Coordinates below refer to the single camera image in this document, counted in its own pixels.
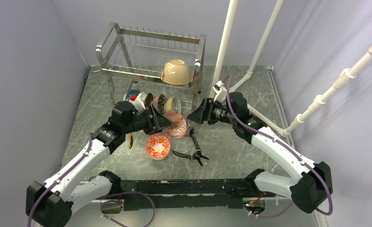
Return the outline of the red patterned bowl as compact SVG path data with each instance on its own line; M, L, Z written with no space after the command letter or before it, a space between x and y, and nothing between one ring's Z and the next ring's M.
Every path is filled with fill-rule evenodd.
M180 139L185 136L188 130L186 118L176 110L167 111L164 117L174 124L174 126L165 128L164 133L173 139Z

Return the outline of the brown floral bowl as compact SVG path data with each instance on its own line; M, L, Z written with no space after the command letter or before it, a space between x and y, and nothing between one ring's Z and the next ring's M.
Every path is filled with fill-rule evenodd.
M159 111L159 113L164 114L165 113L165 103L167 102L168 98L164 94L160 94L159 96L155 96L152 105L155 107L156 110Z

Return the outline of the orange floral bowl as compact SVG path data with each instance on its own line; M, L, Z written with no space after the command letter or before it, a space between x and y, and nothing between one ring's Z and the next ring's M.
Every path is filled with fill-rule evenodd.
M171 151L170 140L162 133L151 135L146 141L145 151L151 159L163 160Z

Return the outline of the beige dark rimmed bowl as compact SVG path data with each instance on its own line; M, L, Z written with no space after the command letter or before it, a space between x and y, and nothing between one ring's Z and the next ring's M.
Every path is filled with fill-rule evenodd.
M146 108L149 108L149 106L151 105L152 101L154 99L154 96L152 95L152 93L148 93L144 99L144 103L145 103L145 107Z

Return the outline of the teal white bowl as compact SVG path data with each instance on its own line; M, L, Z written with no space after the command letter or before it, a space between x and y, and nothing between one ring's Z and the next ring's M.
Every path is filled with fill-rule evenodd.
M126 95L124 96L123 100L124 101L128 101L130 99L131 96L138 96L139 94L141 93L140 90L136 90L136 89L131 89L129 90Z

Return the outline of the steel dish rack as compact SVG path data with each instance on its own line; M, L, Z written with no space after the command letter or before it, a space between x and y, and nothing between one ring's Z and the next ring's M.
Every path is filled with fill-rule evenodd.
M113 79L117 78L130 79L129 90L178 96L183 114L195 110L203 82L205 46L206 35L133 29L111 22L95 50L109 83L111 106L116 104ZM189 66L188 84L170 85L161 80L164 65L172 59L183 60Z

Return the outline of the yellow teal patterned bowl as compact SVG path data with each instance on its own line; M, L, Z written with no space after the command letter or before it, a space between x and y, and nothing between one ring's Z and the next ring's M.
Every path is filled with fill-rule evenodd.
M164 104L164 110L165 112L168 112L170 110L175 110L181 113L182 104L181 104L180 98L178 96L173 96L169 98Z

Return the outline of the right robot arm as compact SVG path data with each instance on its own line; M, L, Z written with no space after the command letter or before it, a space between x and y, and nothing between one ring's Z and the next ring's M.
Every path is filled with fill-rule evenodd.
M239 92L232 92L225 104L213 98L204 98L199 107L187 116L197 124L223 122L231 125L235 134L269 155L287 173L288 177L257 169L246 177L246 191L251 196L270 192L291 199L305 213L320 211L319 206L329 202L333 211L333 193L330 166L321 161L314 162L298 153L281 140L261 119L250 113L247 101Z

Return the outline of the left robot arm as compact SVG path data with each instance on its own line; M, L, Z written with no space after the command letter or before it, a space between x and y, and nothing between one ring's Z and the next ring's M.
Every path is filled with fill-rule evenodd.
M89 135L88 143L69 163L42 183L34 181L28 186L26 225L35 221L43 227L63 227L90 201L104 195L118 197L121 179L110 171L84 185L80 182L125 142L128 133L144 131L151 135L173 125L153 105L138 111L131 102L118 102L108 121Z

